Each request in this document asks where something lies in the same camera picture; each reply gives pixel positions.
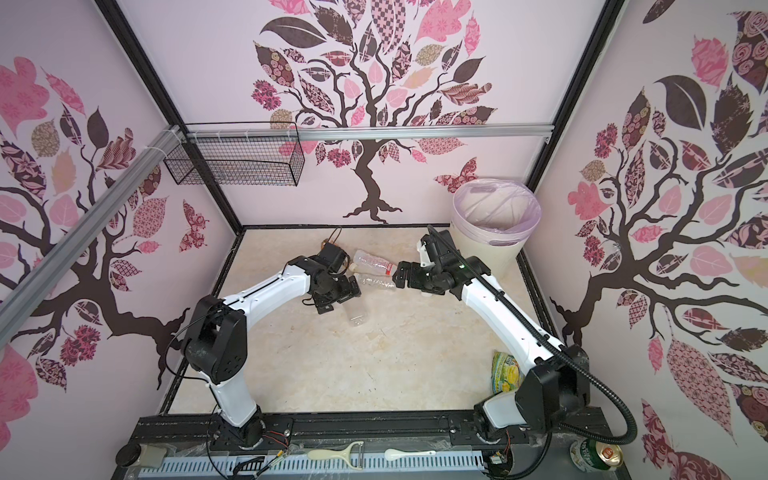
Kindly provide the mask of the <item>clear rectangular green label bottle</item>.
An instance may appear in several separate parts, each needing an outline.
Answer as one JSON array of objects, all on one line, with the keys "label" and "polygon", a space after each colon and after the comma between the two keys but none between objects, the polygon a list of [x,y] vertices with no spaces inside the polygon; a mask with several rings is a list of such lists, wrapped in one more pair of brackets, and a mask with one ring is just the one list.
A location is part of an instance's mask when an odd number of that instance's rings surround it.
[{"label": "clear rectangular green label bottle", "polygon": [[349,323],[352,326],[361,326],[369,318],[368,310],[361,296],[353,297],[343,304]]}]

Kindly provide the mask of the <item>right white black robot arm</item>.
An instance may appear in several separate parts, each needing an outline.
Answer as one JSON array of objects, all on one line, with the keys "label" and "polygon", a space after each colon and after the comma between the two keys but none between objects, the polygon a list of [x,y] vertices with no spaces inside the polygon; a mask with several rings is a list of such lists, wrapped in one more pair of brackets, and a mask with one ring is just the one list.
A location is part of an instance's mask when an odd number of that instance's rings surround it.
[{"label": "right white black robot arm", "polygon": [[523,376],[517,390],[481,402],[481,421],[487,430],[525,426],[545,434],[589,404],[590,382],[585,377],[589,360],[580,347],[565,346],[531,320],[502,291],[487,265],[460,254],[449,231],[431,230],[417,251],[419,261],[398,264],[395,286],[455,296],[491,327]]}]

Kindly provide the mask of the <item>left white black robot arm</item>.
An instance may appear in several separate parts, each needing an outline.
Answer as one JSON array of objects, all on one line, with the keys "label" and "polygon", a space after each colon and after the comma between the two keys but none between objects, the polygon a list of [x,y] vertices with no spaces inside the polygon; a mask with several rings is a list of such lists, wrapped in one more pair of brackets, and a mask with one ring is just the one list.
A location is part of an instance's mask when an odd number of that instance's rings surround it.
[{"label": "left white black robot arm", "polygon": [[265,427],[260,407],[246,385],[248,331],[285,303],[307,295],[319,314],[361,296],[357,280],[346,274],[349,255],[326,243],[319,253],[298,256],[268,279],[224,298],[198,301],[182,341],[189,366],[207,383],[219,407],[221,429],[230,441],[250,449]]}]

